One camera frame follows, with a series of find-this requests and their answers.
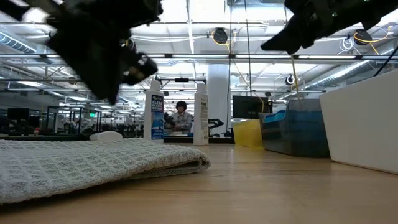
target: person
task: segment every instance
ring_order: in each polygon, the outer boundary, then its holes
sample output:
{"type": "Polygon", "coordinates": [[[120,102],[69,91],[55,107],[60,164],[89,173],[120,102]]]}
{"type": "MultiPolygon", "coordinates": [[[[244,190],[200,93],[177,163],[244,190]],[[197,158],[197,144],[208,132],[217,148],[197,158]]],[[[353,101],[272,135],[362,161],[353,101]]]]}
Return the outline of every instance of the person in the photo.
{"type": "Polygon", "coordinates": [[[173,131],[181,131],[182,134],[188,134],[192,127],[192,116],[186,112],[187,103],[185,101],[179,101],[175,105],[177,112],[172,115],[175,126],[173,131]]]}

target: table surface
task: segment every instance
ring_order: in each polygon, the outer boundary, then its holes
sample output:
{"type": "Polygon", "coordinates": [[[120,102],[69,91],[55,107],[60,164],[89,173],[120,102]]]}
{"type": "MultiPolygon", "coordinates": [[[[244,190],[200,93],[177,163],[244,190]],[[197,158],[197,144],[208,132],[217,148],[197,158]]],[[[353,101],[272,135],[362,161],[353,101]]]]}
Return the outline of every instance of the table surface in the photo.
{"type": "Polygon", "coordinates": [[[395,223],[398,176],[234,145],[200,174],[104,184],[0,207],[2,224],[395,223]]]}

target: white pillar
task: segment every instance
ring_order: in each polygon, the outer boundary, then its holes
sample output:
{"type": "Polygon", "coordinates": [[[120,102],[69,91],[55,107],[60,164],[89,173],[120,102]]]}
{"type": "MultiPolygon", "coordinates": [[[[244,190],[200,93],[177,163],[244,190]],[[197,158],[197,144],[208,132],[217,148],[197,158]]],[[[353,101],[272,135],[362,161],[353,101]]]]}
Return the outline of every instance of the white pillar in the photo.
{"type": "Polygon", "coordinates": [[[209,96],[209,119],[220,119],[224,126],[211,130],[212,134],[225,133],[231,126],[231,92],[229,91],[229,65],[209,65],[207,94],[209,96]]]}

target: white plastic bottle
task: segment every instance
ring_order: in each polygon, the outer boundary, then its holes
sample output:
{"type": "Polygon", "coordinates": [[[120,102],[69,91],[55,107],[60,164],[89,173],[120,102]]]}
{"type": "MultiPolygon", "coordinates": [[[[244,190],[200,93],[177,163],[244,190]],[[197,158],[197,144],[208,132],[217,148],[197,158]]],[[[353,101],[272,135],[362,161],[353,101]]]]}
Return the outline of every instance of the white plastic bottle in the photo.
{"type": "Polygon", "coordinates": [[[206,85],[199,83],[195,93],[195,116],[193,118],[193,145],[209,145],[209,124],[208,124],[208,96],[206,85]]]}
{"type": "Polygon", "coordinates": [[[163,144],[164,94],[160,91],[160,81],[153,80],[145,94],[144,138],[163,144]]]}

